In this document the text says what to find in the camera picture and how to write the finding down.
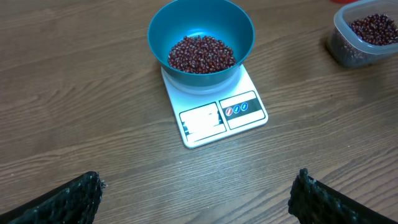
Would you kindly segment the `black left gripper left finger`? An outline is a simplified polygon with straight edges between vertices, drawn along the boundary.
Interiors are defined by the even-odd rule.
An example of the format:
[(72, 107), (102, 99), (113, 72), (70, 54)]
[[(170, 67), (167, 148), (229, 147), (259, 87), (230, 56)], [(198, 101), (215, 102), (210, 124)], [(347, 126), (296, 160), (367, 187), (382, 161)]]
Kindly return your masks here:
[(92, 224), (106, 188), (97, 172), (75, 179), (1, 215), (7, 224)]

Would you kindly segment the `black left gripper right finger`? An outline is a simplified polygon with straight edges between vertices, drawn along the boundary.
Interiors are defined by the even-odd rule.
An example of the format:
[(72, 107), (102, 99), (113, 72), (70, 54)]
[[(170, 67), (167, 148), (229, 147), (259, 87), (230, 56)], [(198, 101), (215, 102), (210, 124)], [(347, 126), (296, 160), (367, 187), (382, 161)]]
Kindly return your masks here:
[(290, 190), (288, 212), (305, 224), (397, 224), (312, 178), (303, 168)]

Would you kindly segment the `orange scoop with blue handle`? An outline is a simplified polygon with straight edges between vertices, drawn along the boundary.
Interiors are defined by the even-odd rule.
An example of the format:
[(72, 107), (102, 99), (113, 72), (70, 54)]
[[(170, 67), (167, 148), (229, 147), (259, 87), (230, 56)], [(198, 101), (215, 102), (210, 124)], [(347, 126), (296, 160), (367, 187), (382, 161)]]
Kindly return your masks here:
[(333, 3), (337, 3), (337, 4), (350, 4), (352, 2), (356, 2), (358, 0), (330, 0)]

